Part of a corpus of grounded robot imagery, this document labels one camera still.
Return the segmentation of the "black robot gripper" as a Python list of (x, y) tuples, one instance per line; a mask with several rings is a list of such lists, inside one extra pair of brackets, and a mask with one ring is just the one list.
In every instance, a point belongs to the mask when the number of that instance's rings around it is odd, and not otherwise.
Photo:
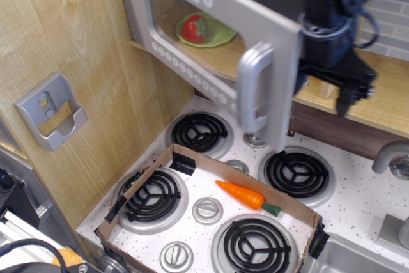
[(374, 43), (356, 44), (356, 17), (341, 17), (333, 26), (300, 17), (304, 35), (303, 54), (299, 61), (295, 91), (308, 76), (313, 76), (339, 88), (336, 101), (337, 116), (344, 118), (357, 100), (373, 94), (372, 82), (376, 72), (361, 60), (354, 49), (365, 49)]

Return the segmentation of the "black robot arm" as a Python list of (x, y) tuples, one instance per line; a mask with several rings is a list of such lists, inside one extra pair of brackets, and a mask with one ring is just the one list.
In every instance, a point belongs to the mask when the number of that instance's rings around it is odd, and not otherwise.
[(304, 0), (298, 23), (304, 46), (299, 72), (339, 88), (337, 116), (343, 118), (355, 102), (373, 94), (377, 73), (355, 49), (374, 44), (380, 28), (365, 4), (369, 0)]

